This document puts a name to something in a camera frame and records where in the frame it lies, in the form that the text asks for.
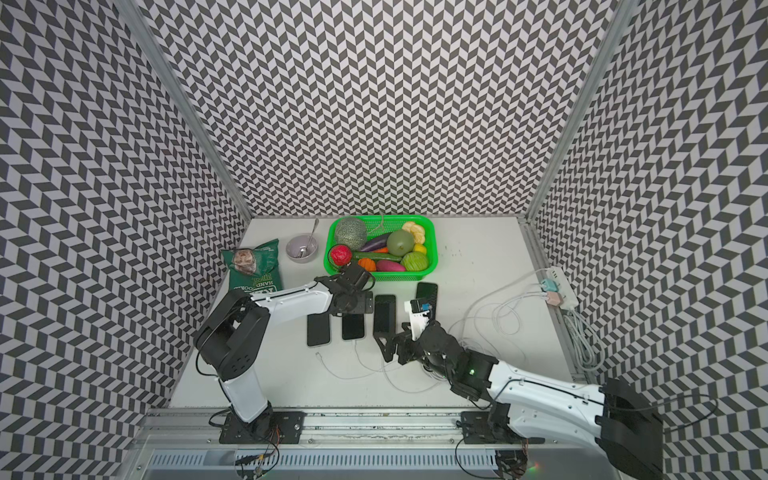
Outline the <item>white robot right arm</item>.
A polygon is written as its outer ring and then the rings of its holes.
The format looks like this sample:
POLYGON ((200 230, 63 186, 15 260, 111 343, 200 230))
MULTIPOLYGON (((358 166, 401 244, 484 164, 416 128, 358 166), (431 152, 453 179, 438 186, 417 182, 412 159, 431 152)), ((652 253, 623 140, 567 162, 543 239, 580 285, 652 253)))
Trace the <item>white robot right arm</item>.
POLYGON ((463 347, 436 321, 420 334, 408 325, 375 325, 373 337, 385 362, 419 362, 454 395, 487 402, 487 428, 497 441, 563 441, 602 454, 634 479, 663 476, 661 415, 621 379, 594 385, 534 374, 463 347))

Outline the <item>phone light case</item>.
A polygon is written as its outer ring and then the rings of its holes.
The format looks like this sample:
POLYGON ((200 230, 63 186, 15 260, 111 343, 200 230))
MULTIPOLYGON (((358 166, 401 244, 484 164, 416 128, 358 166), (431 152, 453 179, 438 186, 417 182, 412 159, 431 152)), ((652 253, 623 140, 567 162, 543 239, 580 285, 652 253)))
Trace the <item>phone light case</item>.
POLYGON ((342 316, 342 339, 345 341, 362 339, 365 336, 365 315, 345 314, 342 316))
POLYGON ((331 341, 331 321, 328 313, 310 314, 307 316, 306 345, 318 347, 331 341))

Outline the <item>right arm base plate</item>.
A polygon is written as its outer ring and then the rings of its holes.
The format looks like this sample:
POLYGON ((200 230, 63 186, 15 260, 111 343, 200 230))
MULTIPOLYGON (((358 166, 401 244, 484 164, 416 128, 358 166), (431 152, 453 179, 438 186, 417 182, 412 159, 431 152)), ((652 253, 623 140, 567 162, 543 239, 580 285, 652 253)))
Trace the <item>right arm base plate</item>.
POLYGON ((468 445, 523 445, 526 441, 505 422, 492 419, 487 411, 463 411, 456 426, 461 430, 464 443, 468 445))

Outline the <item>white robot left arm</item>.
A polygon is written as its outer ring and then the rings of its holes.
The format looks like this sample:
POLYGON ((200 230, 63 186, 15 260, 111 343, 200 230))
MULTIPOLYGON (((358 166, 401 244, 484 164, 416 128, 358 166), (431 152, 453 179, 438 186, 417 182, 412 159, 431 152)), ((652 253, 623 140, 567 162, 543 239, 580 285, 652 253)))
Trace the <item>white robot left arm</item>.
POLYGON ((298 288, 271 293, 228 291, 198 329, 194 345, 214 368, 234 415, 250 426, 260 423, 271 408, 254 367, 270 325, 315 314, 356 313, 359 301, 374 284, 370 272, 349 264, 298 288))

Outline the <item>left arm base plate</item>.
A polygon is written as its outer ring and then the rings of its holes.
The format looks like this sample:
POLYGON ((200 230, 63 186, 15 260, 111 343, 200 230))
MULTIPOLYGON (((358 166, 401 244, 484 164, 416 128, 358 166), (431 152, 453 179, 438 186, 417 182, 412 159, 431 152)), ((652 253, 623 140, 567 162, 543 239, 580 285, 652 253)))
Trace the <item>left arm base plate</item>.
POLYGON ((265 410, 253 422, 246 423, 229 413, 221 427, 219 443, 229 445, 298 444, 306 413, 303 411, 265 410))

